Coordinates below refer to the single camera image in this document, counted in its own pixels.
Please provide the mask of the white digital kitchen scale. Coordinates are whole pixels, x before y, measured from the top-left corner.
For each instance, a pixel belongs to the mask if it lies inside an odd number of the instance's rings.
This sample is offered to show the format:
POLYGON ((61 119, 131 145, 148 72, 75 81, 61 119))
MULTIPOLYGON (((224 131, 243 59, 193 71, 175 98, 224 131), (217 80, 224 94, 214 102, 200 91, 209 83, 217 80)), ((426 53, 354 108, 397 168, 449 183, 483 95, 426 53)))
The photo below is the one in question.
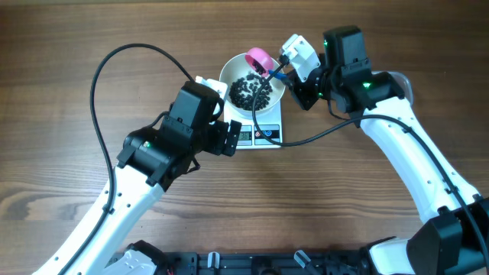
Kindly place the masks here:
MULTIPOLYGON (((266 137, 276 142, 283 141, 280 103, 277 103, 265 113, 259 114, 256 112, 256 117, 257 122, 266 137)), ((261 136, 254 126, 251 115, 240 113, 230 102, 225 104, 224 119, 226 122, 234 120, 241 123, 241 131, 238 134, 238 150, 273 149, 279 147, 279 145, 273 144, 261 136)))

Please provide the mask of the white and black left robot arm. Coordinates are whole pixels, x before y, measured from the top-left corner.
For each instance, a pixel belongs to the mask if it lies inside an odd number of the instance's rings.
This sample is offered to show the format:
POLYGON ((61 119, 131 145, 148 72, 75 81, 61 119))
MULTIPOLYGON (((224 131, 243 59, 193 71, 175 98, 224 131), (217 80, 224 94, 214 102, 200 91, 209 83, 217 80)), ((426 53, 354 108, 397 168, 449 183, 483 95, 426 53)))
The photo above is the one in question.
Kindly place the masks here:
POLYGON ((228 86, 198 77, 179 91, 159 129, 131 132, 96 202, 39 274, 101 274, 140 217, 202 151, 233 156, 241 129, 219 120, 228 86))

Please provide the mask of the pink scoop with blue handle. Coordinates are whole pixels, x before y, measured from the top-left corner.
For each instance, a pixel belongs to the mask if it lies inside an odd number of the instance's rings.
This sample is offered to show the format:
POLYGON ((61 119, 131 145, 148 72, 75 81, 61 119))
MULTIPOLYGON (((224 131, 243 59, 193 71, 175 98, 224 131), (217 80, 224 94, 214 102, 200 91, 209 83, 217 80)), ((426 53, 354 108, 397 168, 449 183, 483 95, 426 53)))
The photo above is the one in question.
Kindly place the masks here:
POLYGON ((250 68, 259 76, 267 78, 281 64, 272 58, 265 50, 259 47, 251 48, 244 56, 250 68))

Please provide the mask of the black beans in bowl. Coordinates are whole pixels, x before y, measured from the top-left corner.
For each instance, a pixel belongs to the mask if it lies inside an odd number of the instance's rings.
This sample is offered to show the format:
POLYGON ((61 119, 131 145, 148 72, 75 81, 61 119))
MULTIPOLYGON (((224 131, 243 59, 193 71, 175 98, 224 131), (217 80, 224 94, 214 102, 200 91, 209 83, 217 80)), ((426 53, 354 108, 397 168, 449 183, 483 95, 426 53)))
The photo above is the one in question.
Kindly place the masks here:
POLYGON ((238 78, 231 85, 229 98, 236 107, 245 111, 251 111, 255 106, 257 111, 269 106, 273 88, 270 83, 264 86, 260 95, 257 97, 255 105, 254 99, 257 91, 264 84, 265 78, 257 74, 249 73, 247 76, 238 78))

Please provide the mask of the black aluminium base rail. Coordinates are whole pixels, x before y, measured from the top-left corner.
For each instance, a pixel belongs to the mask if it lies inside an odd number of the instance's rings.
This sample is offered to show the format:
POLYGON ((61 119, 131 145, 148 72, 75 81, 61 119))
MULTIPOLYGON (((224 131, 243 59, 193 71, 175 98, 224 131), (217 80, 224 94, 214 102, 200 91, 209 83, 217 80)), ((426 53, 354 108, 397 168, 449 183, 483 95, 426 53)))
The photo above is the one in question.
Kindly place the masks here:
POLYGON ((252 275, 375 274, 358 251, 293 254, 161 253, 134 249, 115 254, 104 274, 252 275))

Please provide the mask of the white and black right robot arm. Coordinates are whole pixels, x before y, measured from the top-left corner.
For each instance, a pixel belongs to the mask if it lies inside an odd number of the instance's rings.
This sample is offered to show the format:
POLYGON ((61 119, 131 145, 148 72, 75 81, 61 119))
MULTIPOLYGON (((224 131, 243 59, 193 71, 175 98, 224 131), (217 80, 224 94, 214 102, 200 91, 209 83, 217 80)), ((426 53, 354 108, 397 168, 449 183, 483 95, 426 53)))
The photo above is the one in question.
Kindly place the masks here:
POLYGON ((488 266, 488 200, 446 160, 413 113, 406 91, 388 72, 374 72, 355 26, 323 34, 317 53, 294 34, 280 48, 293 68, 290 87, 307 110, 336 104, 384 152, 407 187, 422 227, 408 239, 367 247, 371 274, 467 274, 488 266))

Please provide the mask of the clear plastic container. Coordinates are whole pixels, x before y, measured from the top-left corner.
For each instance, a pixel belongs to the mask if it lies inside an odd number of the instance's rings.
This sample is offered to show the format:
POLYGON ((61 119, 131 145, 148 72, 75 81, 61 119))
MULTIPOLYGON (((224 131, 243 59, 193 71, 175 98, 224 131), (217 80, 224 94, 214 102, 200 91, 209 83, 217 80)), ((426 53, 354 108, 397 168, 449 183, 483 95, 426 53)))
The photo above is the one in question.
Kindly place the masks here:
POLYGON ((374 102, 390 98, 407 99, 413 104, 413 88, 410 80, 402 73, 394 71, 374 71, 373 84, 368 95, 374 102))

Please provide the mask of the white bowl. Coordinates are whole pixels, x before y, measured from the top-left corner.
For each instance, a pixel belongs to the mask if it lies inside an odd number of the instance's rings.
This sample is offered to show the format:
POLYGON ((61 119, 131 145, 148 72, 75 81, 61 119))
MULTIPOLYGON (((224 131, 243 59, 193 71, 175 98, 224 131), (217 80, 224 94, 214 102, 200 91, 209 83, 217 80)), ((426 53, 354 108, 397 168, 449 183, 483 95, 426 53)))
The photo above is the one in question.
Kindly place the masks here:
POLYGON ((219 76, 219 81, 228 85, 225 105, 241 117, 251 117, 252 105, 258 90, 261 89, 256 99, 255 114, 261 115, 270 111, 280 102, 286 86, 275 78, 268 83, 264 83, 265 80, 264 76, 260 76, 249 67, 244 53, 231 58, 219 76))

